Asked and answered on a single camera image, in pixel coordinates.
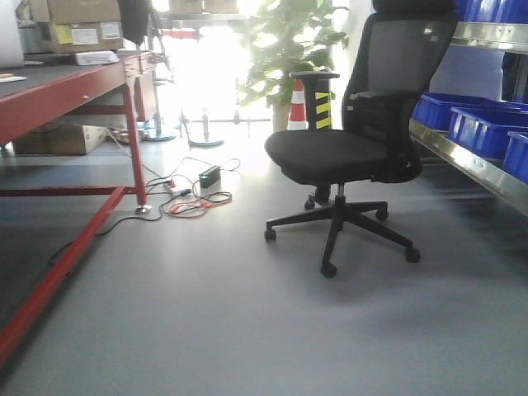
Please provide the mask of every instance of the red workbench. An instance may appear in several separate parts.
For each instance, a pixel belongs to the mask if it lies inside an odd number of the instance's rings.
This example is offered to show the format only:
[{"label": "red workbench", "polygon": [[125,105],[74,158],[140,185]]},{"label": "red workbench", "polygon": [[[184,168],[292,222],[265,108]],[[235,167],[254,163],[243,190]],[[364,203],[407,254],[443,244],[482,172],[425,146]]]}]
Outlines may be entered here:
[{"label": "red workbench", "polygon": [[[0,145],[46,122],[66,114],[122,114],[130,138],[133,186],[57,186],[0,190],[0,196],[108,196],[88,225],[51,267],[45,278],[0,332],[0,369],[42,313],[66,275],[126,194],[137,196],[136,213],[147,213],[137,120],[149,116],[151,94],[148,81],[156,66],[155,55],[128,51],[115,64],[77,66],[63,55],[45,55],[42,65],[2,69],[27,77],[19,82],[0,84]],[[90,106],[90,101],[110,91],[122,92],[121,105]]]}]

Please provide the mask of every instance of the traffic cone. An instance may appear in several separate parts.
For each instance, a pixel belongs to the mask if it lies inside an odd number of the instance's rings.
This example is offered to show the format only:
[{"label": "traffic cone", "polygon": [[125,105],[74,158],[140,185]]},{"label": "traffic cone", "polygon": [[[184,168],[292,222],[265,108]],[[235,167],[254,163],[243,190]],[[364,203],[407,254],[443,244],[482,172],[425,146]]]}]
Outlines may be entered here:
[{"label": "traffic cone", "polygon": [[304,86],[300,80],[294,80],[294,91],[291,96],[288,130],[305,130],[306,112],[304,110]]}]

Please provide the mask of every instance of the metal shelf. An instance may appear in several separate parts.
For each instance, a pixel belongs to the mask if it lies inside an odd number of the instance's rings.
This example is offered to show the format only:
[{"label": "metal shelf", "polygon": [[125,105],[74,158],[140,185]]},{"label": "metal shelf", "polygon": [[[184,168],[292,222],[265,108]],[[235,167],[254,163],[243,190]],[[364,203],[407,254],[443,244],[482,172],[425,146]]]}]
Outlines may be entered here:
[{"label": "metal shelf", "polygon": [[442,131],[432,130],[416,120],[411,120],[409,129],[417,142],[528,216],[528,184],[450,141]]},{"label": "metal shelf", "polygon": [[459,22],[451,44],[528,54],[528,24]]},{"label": "metal shelf", "polygon": [[207,26],[230,26],[237,21],[248,21],[243,14],[174,14],[160,12],[159,17],[163,29],[200,29]]}]

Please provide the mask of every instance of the chair seat cushion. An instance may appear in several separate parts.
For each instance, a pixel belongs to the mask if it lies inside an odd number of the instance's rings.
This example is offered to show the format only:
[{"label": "chair seat cushion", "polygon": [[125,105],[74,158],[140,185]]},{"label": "chair seat cushion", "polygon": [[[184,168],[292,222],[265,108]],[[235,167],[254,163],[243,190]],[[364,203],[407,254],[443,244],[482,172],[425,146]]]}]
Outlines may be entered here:
[{"label": "chair seat cushion", "polygon": [[287,177],[313,186],[369,179],[387,164],[383,144],[342,130],[276,132],[265,148]]}]

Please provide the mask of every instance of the table foot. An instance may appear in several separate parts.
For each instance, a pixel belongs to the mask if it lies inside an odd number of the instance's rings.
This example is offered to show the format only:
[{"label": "table foot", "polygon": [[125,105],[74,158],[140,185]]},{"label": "table foot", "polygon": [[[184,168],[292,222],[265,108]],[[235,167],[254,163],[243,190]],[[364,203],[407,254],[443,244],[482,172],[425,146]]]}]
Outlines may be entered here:
[{"label": "table foot", "polygon": [[146,215],[152,209],[151,205],[140,205],[135,209],[137,215]]}]

